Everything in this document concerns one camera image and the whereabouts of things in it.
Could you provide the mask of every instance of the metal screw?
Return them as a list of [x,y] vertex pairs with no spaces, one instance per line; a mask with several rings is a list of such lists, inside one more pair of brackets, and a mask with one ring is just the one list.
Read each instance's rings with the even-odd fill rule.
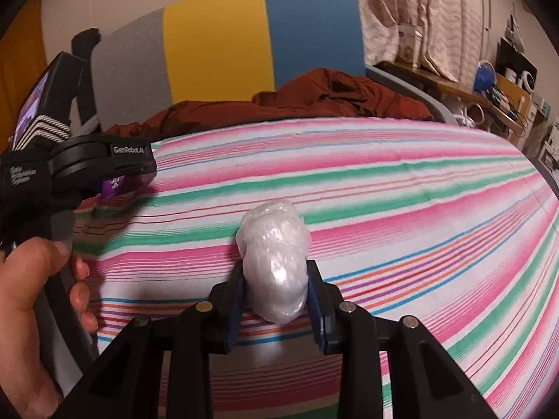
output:
[[419,326],[419,320],[416,317],[413,317],[412,315],[408,315],[407,317],[404,317],[402,323],[404,323],[404,326],[409,327],[411,329],[415,329],[416,327]]
[[347,313],[352,313],[357,308],[357,306],[350,301],[344,301],[343,303],[340,304],[339,307],[342,312],[347,312]]
[[134,318],[134,327],[144,327],[149,323],[149,318],[145,315]]
[[199,312],[210,312],[213,309],[213,304],[210,301],[200,301],[196,305],[196,310]]

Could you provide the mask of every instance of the brown cloth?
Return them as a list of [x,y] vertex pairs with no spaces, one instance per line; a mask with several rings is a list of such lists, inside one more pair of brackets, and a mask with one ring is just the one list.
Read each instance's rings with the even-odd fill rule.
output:
[[427,107],[368,79],[334,69],[314,69],[264,91],[251,102],[183,101],[144,123],[116,125],[107,133],[163,140],[227,126],[289,118],[390,117],[433,120]]

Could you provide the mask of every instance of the screen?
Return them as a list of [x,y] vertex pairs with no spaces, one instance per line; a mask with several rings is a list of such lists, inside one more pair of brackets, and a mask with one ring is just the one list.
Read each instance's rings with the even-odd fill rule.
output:
[[46,72],[37,82],[33,91],[30,92],[21,107],[21,110],[17,115],[16,130],[13,135],[12,148],[15,147],[16,143],[18,143],[21,136],[25,133],[25,130],[29,127],[29,124],[33,121],[33,118],[37,116],[38,103],[41,99],[41,95],[43,94],[43,89],[48,77],[49,73]]

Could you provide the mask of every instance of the bed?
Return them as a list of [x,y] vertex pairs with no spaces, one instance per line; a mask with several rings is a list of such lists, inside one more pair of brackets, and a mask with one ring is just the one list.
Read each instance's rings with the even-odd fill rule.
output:
[[[336,118],[231,127],[153,149],[148,186],[75,214],[100,351],[132,317],[177,315],[206,298],[239,259],[243,214],[284,198],[346,300],[381,317],[417,316],[499,417],[528,417],[541,402],[559,370],[559,201],[507,141],[431,122]],[[211,358],[215,417],[334,418],[340,367],[320,356],[306,313],[276,326],[246,310],[231,355]]]

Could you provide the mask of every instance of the plastic-wrapped object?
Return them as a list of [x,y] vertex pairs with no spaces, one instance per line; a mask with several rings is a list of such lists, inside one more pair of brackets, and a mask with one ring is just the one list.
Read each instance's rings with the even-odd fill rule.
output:
[[259,205],[243,216],[236,239],[253,311],[276,324],[298,317],[311,236],[295,207],[285,200]]

